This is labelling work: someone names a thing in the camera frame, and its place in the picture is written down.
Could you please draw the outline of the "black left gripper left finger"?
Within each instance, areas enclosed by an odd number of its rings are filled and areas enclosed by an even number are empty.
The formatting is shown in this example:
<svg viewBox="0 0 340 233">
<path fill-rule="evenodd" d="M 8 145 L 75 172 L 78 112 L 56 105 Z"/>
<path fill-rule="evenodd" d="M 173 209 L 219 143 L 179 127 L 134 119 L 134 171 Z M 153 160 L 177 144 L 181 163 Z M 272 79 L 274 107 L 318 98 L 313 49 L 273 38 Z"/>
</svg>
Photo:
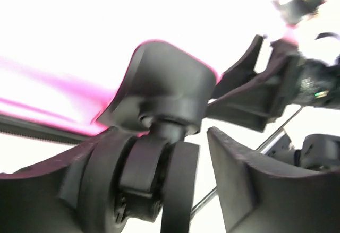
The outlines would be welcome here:
<svg viewBox="0 0 340 233">
<path fill-rule="evenodd" d="M 13 174 L 1 174 L 1 232 L 81 232 L 77 200 L 93 150 L 117 129 Z"/>
</svg>

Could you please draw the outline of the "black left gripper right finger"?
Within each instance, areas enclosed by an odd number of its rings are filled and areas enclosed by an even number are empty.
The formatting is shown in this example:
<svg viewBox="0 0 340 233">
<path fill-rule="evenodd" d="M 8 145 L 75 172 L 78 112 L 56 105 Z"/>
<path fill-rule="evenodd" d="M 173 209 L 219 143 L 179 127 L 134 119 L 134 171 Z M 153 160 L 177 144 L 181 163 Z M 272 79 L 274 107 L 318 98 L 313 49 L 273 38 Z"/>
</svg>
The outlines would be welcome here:
<svg viewBox="0 0 340 233">
<path fill-rule="evenodd" d="M 273 156 L 208 132 L 227 232 L 339 232 L 339 137 L 308 135 Z"/>
</svg>

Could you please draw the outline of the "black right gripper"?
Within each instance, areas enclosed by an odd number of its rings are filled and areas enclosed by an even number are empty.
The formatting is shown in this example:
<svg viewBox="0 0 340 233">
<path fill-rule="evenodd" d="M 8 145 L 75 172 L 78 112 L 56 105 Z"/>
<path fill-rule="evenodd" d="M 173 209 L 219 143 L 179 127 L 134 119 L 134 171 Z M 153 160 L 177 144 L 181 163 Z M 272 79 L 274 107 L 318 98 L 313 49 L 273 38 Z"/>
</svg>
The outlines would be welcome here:
<svg viewBox="0 0 340 233">
<path fill-rule="evenodd" d="M 206 117 L 262 132 L 281 117 L 287 105 L 339 109 L 339 64 L 303 56 L 288 41 L 273 43 L 273 79 L 249 82 L 265 37 L 255 35 L 242 57 L 227 69 L 215 86 Z"/>
</svg>

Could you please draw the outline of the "pink hard-shell suitcase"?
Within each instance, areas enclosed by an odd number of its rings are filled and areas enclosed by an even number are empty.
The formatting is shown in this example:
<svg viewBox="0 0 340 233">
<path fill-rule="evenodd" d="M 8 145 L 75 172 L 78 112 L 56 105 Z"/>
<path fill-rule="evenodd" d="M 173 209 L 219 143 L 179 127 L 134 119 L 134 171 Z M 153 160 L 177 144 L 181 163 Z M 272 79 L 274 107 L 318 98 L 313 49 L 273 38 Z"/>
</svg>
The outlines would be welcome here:
<svg viewBox="0 0 340 233">
<path fill-rule="evenodd" d="M 121 232 L 129 218 L 158 215 L 162 232 L 189 231 L 200 147 L 185 138 L 200 132 L 216 82 L 210 66 L 167 42 L 136 48 L 99 116 L 117 131 L 85 166 L 76 203 L 81 232 Z"/>
</svg>

